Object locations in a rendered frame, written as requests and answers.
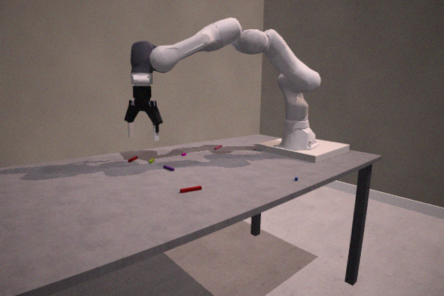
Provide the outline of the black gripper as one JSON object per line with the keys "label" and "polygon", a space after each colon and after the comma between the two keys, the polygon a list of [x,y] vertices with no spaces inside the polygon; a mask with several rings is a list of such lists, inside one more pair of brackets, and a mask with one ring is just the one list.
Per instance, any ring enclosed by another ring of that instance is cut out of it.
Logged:
{"label": "black gripper", "polygon": [[129,100],[125,121],[128,122],[128,137],[134,137],[134,120],[139,111],[145,111],[153,123],[153,140],[159,140],[159,124],[163,123],[156,101],[150,101],[151,86],[133,86],[133,98]]}

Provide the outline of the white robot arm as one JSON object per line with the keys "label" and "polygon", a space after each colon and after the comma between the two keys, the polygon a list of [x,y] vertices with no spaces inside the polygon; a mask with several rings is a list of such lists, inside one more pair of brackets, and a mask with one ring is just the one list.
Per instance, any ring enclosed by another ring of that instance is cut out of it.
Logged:
{"label": "white robot arm", "polygon": [[199,51],[215,51],[228,44],[240,53],[252,55],[264,52],[276,71],[281,73],[277,84],[286,103],[286,128],[282,132],[281,147],[291,150],[314,149],[320,144],[309,128],[308,104],[302,93],[314,92],[319,88],[319,74],[299,61],[273,29],[264,32],[249,30],[242,29],[241,33],[239,22],[235,18],[227,18],[204,27],[194,36],[174,45],[157,47],[150,41],[135,42],[130,57],[131,84],[153,84],[153,71],[170,71],[181,59]]}

